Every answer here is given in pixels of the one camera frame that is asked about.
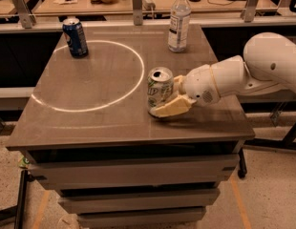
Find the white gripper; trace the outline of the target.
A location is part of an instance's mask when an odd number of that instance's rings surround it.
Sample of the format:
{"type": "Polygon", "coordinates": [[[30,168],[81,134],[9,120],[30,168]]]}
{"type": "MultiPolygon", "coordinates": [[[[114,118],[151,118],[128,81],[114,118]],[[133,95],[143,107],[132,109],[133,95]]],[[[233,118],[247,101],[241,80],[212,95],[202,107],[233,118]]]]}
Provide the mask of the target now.
{"type": "Polygon", "coordinates": [[[173,92],[179,95],[163,105],[153,107],[149,113],[155,117],[180,115],[188,112],[195,103],[204,107],[217,103],[221,98],[209,65],[198,67],[186,76],[176,76],[173,92]]]}

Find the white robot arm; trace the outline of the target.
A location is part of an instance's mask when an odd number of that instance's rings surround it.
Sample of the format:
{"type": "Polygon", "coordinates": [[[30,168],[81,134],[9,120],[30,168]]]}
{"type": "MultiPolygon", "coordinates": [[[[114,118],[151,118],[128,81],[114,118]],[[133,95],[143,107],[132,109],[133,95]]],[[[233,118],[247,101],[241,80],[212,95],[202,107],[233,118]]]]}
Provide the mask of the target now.
{"type": "Polygon", "coordinates": [[[262,95],[289,89],[296,93],[296,44],[273,32],[251,37],[236,55],[174,78],[173,93],[151,108],[155,117],[188,112],[229,95],[262,95]]]}

